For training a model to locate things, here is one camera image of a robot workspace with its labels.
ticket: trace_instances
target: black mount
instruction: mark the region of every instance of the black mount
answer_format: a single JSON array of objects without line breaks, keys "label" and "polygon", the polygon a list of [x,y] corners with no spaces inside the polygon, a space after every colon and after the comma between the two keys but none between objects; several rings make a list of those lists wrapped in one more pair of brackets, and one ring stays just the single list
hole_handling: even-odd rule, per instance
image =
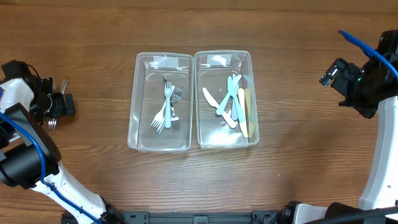
[{"label": "black mount", "polygon": [[[298,205],[300,205],[301,202],[297,201],[291,201],[289,202],[288,205],[285,205],[282,210],[280,211],[279,215],[279,220],[277,224],[293,224],[294,223],[294,215],[295,215],[295,210]],[[329,205],[329,207],[326,210],[326,214],[324,219],[317,220],[317,221],[312,221],[310,223],[339,223],[339,224],[398,224],[397,220],[393,220],[390,218],[386,218],[385,215],[383,214],[378,214],[370,218],[363,218],[363,219],[357,219],[354,221],[346,221],[344,219],[345,215],[352,215],[355,217],[359,217],[362,214],[368,213],[368,212],[374,212],[377,211],[375,210],[362,210],[359,208],[354,208],[348,205],[344,205],[342,203],[338,202],[333,202],[332,204]],[[337,218],[337,222],[331,222],[332,219]]]},{"label": "black mount", "polygon": [[[149,213],[122,212],[129,224],[275,224],[279,211],[246,213]],[[70,214],[63,214],[61,224],[77,224]]]},{"label": "black mount", "polygon": [[[398,30],[383,32],[376,51],[398,68]],[[331,83],[345,97],[339,106],[353,107],[365,118],[376,114],[380,101],[398,95],[398,81],[376,58],[362,68],[338,58],[319,82],[324,86]]]},{"label": "black mount", "polygon": [[30,104],[29,113],[36,122],[43,123],[46,117],[59,118],[66,115],[75,115],[75,105],[72,94],[53,92],[53,78],[40,78],[36,69],[26,64],[12,60],[1,66],[6,78],[0,84],[15,78],[23,79],[34,93],[34,99]]}]

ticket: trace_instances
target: plastic tray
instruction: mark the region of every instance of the plastic tray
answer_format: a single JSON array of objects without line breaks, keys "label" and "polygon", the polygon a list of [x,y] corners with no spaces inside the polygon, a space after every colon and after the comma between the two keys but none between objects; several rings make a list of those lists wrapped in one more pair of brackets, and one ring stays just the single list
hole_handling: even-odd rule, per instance
[{"label": "plastic tray", "polygon": [[[136,60],[132,88],[127,144],[138,151],[184,151],[191,145],[193,114],[193,57],[173,53],[140,53]],[[173,85],[184,86],[174,105],[180,118],[180,131],[164,128],[160,134],[150,124],[161,109],[163,76]]]},{"label": "plastic tray", "polygon": [[[227,93],[227,79],[242,75],[239,87],[245,91],[248,138],[239,124],[231,129],[222,116],[216,114],[203,94],[203,87],[221,103]],[[249,52],[240,50],[204,51],[195,54],[195,99],[197,106],[198,142],[202,148],[248,147],[259,142],[256,92]],[[231,110],[232,98],[225,111]]]}]

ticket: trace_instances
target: fork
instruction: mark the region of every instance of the fork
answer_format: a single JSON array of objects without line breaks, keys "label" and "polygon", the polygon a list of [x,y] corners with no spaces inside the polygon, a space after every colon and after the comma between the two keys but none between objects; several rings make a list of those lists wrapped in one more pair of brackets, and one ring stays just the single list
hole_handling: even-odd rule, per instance
[{"label": "fork", "polygon": [[171,109],[170,109],[170,97],[172,96],[173,89],[172,89],[172,82],[167,81],[164,85],[164,96],[166,96],[166,111],[165,111],[165,128],[171,128],[172,126],[172,116],[171,116]]},{"label": "fork", "polygon": [[164,100],[162,109],[160,109],[160,111],[157,112],[157,114],[155,115],[155,118],[153,119],[152,123],[150,124],[152,127],[158,128],[162,124],[162,122],[164,122],[163,121],[163,119],[164,119],[163,115],[164,115],[164,108],[166,108],[166,102],[167,102],[167,99]]},{"label": "fork", "polygon": [[180,99],[181,99],[181,94],[184,91],[184,86],[181,84],[178,84],[177,89],[173,93],[172,96],[172,101],[170,102],[172,105],[172,126],[174,131],[179,131],[180,130],[180,121],[178,116],[174,113],[174,104],[176,104]]},{"label": "fork", "polygon": [[49,129],[54,130],[57,126],[57,118],[50,118],[49,119]]}]

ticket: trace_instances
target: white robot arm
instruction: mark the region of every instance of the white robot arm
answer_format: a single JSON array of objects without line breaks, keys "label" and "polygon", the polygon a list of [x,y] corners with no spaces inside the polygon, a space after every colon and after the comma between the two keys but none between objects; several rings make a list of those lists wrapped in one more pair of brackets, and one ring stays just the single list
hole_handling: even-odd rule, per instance
[{"label": "white robot arm", "polygon": [[[398,204],[398,97],[382,100],[378,107],[377,134],[371,173],[358,208],[369,210]],[[389,215],[398,220],[398,214]]]},{"label": "white robot arm", "polygon": [[[62,112],[56,101],[63,99],[63,93],[43,91],[45,84],[30,73],[25,63],[12,61],[8,65],[6,70],[12,72],[4,71],[6,79],[0,82],[0,144],[3,148],[15,136],[20,136],[24,143],[6,152],[0,150],[0,181],[50,197],[75,217],[74,223],[125,224],[122,213],[66,170],[60,151],[38,124],[41,116]],[[35,120],[32,114],[39,115],[39,119]],[[39,145],[42,156],[33,142]]]}]

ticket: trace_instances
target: wood grain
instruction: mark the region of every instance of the wood grain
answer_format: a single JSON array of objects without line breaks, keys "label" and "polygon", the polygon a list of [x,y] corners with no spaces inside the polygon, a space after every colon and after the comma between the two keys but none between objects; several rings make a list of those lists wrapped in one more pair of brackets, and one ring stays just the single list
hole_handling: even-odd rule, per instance
[{"label": "wood grain", "polygon": [[[289,200],[357,205],[377,136],[368,120],[337,104],[319,78],[337,57],[366,57],[337,33],[373,47],[395,14],[186,9],[0,7],[0,63],[18,59],[70,77],[76,116],[49,131],[68,170],[121,210],[237,212]],[[247,149],[141,153],[127,147],[139,52],[247,50],[256,82],[260,142]],[[0,223],[58,223],[63,208],[0,185]]]},{"label": "wood grain", "polygon": [[398,2],[395,0],[0,0],[0,4],[15,4],[20,6],[251,9],[312,12],[398,12]]}]

